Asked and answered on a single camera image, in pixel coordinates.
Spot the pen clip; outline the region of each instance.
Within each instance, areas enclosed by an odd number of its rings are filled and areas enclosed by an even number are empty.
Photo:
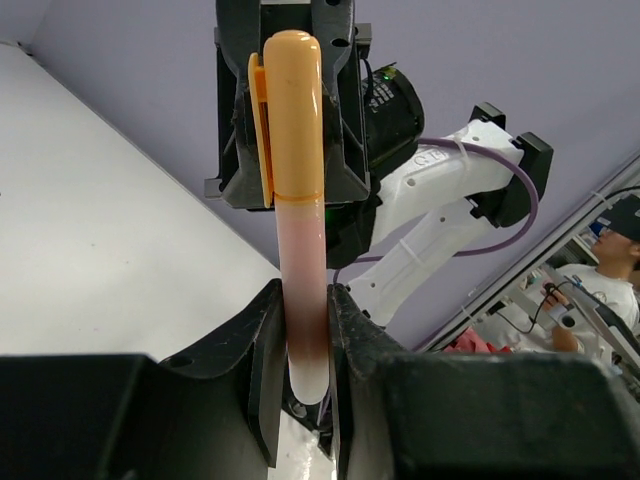
[[[267,117],[267,82],[265,69],[260,65],[257,53],[252,53],[249,57],[249,94],[260,161],[262,196],[265,208],[270,208],[273,204],[273,170],[269,142],[269,119]]]

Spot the marker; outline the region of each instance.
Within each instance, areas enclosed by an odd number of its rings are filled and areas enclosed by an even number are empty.
[[[313,405],[329,387],[321,50],[308,33],[276,33],[249,60],[266,207],[275,206],[291,388]]]

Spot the orange marker cap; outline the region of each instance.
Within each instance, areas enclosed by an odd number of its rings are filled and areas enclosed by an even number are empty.
[[[263,68],[249,61],[266,206],[271,192],[296,203],[324,195],[321,57],[314,37],[286,30],[265,42]]]

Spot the white surface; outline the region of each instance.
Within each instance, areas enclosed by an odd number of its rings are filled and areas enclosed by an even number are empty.
[[[0,105],[0,352],[163,358],[279,275],[9,46]]]
[[[282,412],[278,468],[269,470],[269,480],[336,480],[333,462],[322,454],[317,444],[313,434]]]

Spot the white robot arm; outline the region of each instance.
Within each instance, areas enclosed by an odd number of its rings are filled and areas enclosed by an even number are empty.
[[[489,148],[514,165],[523,159],[524,152],[513,137],[492,122],[473,120],[447,138]],[[376,210],[371,245],[426,215],[378,263],[348,284],[360,308],[378,325],[386,325],[406,298],[449,258],[495,227],[490,219],[477,215],[476,205],[468,198],[505,189],[513,172],[459,145],[420,146],[381,182],[382,205]]]

